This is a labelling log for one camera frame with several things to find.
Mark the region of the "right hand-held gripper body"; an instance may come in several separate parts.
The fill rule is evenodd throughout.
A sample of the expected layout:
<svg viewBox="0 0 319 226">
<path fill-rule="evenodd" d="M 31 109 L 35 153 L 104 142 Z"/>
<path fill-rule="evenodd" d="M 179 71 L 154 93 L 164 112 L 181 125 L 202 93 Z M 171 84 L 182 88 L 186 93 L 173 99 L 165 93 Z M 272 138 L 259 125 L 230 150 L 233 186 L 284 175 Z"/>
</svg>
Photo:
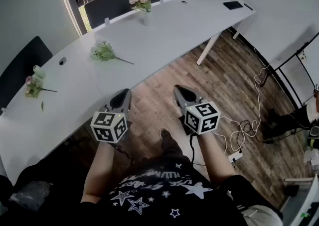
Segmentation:
<svg viewBox="0 0 319 226">
<path fill-rule="evenodd" d="M 221 112 L 213 101 L 185 107 L 181 110 L 184 124 L 198 135 L 211 132 L 218 126 Z"/>
</svg>

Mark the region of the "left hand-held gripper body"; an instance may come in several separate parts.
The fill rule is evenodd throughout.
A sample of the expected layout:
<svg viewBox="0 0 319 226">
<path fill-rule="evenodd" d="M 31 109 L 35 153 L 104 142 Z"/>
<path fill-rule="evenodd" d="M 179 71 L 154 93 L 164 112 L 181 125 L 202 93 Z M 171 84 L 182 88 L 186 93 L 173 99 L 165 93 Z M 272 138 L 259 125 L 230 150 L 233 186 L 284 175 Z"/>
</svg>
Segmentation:
<svg viewBox="0 0 319 226">
<path fill-rule="evenodd" d="M 126 139 L 129 123 L 128 108 L 112 108 L 104 105 L 94 112 L 90 127 L 97 141 L 118 143 Z"/>
</svg>

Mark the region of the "white-green flower bouquet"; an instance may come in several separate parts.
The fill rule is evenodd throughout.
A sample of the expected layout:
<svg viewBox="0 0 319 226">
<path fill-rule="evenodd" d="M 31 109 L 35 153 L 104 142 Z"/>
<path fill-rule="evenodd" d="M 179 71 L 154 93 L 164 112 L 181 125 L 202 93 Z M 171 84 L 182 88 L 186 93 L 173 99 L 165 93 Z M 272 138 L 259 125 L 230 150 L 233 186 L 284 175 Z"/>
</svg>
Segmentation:
<svg viewBox="0 0 319 226">
<path fill-rule="evenodd" d="M 118 57 L 115 54 L 111 44 L 106 41 L 103 41 L 101 43 L 96 43 L 90 50 L 90 57 L 93 60 L 97 60 L 100 62 L 106 62 L 106 61 L 115 59 L 115 60 L 120 60 L 129 64 L 133 64 L 130 61 L 127 61 Z"/>
</svg>

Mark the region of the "person's right forearm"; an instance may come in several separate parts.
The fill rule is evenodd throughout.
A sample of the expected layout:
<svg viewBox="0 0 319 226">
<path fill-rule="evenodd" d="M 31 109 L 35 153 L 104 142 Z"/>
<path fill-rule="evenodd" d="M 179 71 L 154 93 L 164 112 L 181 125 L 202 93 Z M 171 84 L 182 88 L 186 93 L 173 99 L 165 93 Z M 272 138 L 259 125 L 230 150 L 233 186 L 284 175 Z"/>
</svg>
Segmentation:
<svg viewBox="0 0 319 226">
<path fill-rule="evenodd" d="M 226 179 L 236 175 L 235 170 L 219 146 L 214 134 L 207 132 L 197 137 L 211 183 L 218 187 Z"/>
</svg>

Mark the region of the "person's left forearm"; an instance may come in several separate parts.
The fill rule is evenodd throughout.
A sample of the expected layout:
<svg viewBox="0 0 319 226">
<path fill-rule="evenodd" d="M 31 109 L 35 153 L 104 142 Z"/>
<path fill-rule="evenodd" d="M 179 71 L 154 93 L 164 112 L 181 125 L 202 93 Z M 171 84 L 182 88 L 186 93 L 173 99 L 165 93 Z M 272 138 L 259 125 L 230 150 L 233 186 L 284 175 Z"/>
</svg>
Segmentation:
<svg viewBox="0 0 319 226">
<path fill-rule="evenodd" d="M 106 193 L 112 176 L 115 149 L 106 142 L 100 142 L 85 179 L 81 202 L 96 204 Z"/>
</svg>

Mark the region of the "pale green vase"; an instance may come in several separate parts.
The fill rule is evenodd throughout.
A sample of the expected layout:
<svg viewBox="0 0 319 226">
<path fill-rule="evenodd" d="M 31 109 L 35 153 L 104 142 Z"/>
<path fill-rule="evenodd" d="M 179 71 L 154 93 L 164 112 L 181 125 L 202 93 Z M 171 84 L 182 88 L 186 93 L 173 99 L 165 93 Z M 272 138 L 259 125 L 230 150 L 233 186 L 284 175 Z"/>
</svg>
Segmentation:
<svg viewBox="0 0 319 226">
<path fill-rule="evenodd" d="M 46 77 L 45 71 L 38 65 L 33 66 L 33 72 L 38 79 L 45 79 Z"/>
</svg>

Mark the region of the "small purple flower bunch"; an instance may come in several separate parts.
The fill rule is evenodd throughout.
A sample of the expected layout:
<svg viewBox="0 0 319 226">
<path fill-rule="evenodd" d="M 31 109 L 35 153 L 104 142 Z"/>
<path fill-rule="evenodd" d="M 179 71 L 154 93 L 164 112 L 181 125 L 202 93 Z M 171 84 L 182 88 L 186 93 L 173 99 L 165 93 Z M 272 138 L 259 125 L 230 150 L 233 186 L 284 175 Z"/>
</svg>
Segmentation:
<svg viewBox="0 0 319 226">
<path fill-rule="evenodd" d="M 25 80 L 25 96 L 37 99 L 41 91 L 57 92 L 43 88 L 43 81 L 34 76 L 28 76 Z"/>
</svg>

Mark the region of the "person's leg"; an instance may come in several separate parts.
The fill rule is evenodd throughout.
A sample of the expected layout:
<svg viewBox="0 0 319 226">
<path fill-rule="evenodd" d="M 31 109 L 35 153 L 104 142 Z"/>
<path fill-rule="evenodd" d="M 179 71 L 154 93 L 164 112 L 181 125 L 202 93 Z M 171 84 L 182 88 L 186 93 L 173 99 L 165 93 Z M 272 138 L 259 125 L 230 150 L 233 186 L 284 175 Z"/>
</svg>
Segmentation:
<svg viewBox="0 0 319 226">
<path fill-rule="evenodd" d="M 162 157 L 165 158 L 174 158 L 177 160 L 185 161 L 190 163 L 190 160 L 187 156 L 184 156 L 182 149 L 178 143 L 173 139 L 171 133 L 166 129 L 161 129 L 159 131 L 161 137 L 161 148 L 162 148 Z"/>
</svg>

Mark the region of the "white power strip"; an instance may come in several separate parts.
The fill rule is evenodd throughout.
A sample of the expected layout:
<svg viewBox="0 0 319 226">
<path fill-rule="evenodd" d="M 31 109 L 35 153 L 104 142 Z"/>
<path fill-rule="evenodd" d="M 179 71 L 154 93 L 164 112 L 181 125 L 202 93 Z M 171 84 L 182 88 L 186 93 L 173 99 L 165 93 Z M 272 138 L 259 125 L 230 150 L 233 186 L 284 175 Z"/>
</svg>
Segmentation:
<svg viewBox="0 0 319 226">
<path fill-rule="evenodd" d="M 231 163 L 237 161 L 238 159 L 243 157 L 242 151 L 236 151 L 228 156 L 228 159 Z"/>
</svg>

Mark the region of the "black office chair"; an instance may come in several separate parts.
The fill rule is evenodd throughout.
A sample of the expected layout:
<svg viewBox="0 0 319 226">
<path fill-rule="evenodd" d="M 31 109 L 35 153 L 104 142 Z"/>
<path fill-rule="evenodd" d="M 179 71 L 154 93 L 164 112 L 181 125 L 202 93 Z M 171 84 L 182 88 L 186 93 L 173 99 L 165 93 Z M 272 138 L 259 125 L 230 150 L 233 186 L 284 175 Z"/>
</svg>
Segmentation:
<svg viewBox="0 0 319 226">
<path fill-rule="evenodd" d="M 29 211 L 9 201 L 13 193 L 32 181 L 52 183 L 50 194 L 39 211 Z M 72 167 L 49 158 L 26 167 L 15 184 L 0 174 L 0 204 L 6 212 L 0 215 L 0 226 L 64 226 L 72 222 L 72 214 L 80 199 L 81 177 Z"/>
</svg>

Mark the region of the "black metal rack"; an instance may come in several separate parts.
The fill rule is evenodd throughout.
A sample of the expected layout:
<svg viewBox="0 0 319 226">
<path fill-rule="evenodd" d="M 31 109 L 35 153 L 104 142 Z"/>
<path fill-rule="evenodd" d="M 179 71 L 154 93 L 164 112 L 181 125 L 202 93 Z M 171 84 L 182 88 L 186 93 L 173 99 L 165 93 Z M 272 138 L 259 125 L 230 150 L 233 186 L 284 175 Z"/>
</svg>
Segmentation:
<svg viewBox="0 0 319 226">
<path fill-rule="evenodd" d="M 293 58 L 297 58 L 297 60 L 299 61 L 300 65 L 304 68 L 308 78 L 310 79 L 313 89 L 316 88 L 311 75 L 309 74 L 305 64 L 304 64 L 304 60 L 302 60 L 302 55 L 304 54 L 304 50 L 319 36 L 319 32 L 310 40 L 307 41 L 306 43 L 304 43 L 304 45 L 298 49 L 291 57 L 289 57 L 288 59 L 286 59 L 283 63 L 281 63 L 277 68 L 273 68 L 271 66 L 267 67 L 267 74 L 263 80 L 263 82 L 261 83 L 260 87 L 263 87 L 267 81 L 267 78 L 269 76 L 274 76 L 276 81 L 279 83 L 279 85 L 281 86 L 281 88 L 284 90 L 285 94 L 287 95 L 287 97 L 289 98 L 290 102 L 292 103 L 292 105 L 294 106 L 295 109 L 298 109 L 299 106 L 297 105 L 295 99 L 293 98 L 293 96 L 291 95 L 289 89 L 287 88 L 287 86 L 284 84 L 284 82 L 282 81 L 282 79 L 279 77 L 279 75 L 277 74 L 277 71 L 279 71 L 281 73 L 281 75 L 283 76 L 283 78 L 286 80 L 287 84 L 289 85 L 289 87 L 291 88 L 291 90 L 293 91 L 293 93 L 295 94 L 295 97 L 297 98 L 298 103 L 300 104 L 300 106 L 304 106 L 305 103 L 311 98 L 307 99 L 306 101 L 302 102 L 299 95 L 297 94 L 296 90 L 294 89 L 292 83 L 290 82 L 290 80 L 288 79 L 288 77 L 286 76 L 286 74 L 283 72 L 282 67 L 284 65 L 286 65 L 289 61 L 291 61 Z"/>
</svg>

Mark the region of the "person's black star t-shirt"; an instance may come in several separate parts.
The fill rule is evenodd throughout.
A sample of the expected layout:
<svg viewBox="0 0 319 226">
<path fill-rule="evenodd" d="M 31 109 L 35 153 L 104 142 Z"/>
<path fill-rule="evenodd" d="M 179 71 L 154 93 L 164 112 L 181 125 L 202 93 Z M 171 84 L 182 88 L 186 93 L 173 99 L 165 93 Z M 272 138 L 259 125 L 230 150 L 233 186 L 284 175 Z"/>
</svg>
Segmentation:
<svg viewBox="0 0 319 226">
<path fill-rule="evenodd" d="M 233 200 L 189 162 L 139 164 L 96 204 L 79 205 L 82 223 L 106 226 L 247 226 Z"/>
</svg>

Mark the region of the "dark desk divider panel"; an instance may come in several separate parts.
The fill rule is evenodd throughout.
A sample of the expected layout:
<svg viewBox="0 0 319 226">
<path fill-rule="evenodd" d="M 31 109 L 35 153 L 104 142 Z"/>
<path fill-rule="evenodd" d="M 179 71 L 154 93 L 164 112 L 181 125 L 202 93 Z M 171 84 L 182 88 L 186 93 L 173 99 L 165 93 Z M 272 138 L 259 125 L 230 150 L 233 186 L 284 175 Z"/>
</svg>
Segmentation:
<svg viewBox="0 0 319 226">
<path fill-rule="evenodd" d="M 129 0 L 93 0 L 84 5 L 92 29 L 132 10 Z"/>
<path fill-rule="evenodd" d="M 11 61 L 0 75 L 0 116 L 19 89 L 27 76 L 32 75 L 33 67 L 42 67 L 53 54 L 39 36 L 34 37 Z"/>
</svg>

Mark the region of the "black phone on table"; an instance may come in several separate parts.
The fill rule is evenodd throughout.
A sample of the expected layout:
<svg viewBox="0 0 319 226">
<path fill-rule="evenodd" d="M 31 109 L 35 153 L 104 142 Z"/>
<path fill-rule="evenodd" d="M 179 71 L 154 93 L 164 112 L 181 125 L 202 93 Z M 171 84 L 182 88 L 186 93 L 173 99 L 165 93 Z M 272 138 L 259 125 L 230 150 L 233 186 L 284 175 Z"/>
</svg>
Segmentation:
<svg viewBox="0 0 319 226">
<path fill-rule="evenodd" d="M 223 4 L 229 10 L 239 9 L 239 8 L 243 7 L 243 5 L 240 2 L 238 2 L 238 1 L 229 1 L 229 2 L 224 2 Z"/>
</svg>

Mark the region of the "clear plastic bag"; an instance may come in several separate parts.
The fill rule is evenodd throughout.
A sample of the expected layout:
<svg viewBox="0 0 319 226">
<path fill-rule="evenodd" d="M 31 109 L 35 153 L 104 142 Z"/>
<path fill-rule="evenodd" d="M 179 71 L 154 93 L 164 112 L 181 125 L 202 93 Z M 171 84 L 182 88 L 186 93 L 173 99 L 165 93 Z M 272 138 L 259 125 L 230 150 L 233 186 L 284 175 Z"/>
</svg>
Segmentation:
<svg viewBox="0 0 319 226">
<path fill-rule="evenodd" d="M 13 193 L 9 201 L 29 211 L 37 212 L 50 194 L 52 183 L 32 181 L 23 186 L 17 193 Z"/>
</svg>

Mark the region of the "person's beige trousers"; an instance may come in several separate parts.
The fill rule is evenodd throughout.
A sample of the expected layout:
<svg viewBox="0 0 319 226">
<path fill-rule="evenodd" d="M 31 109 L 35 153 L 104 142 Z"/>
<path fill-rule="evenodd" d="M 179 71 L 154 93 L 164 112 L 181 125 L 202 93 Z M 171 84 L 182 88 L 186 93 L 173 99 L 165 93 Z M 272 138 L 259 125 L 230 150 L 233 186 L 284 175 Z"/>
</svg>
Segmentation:
<svg viewBox="0 0 319 226">
<path fill-rule="evenodd" d="M 266 206 L 250 206 L 241 214 L 248 226 L 283 226 L 280 217 Z"/>
</svg>

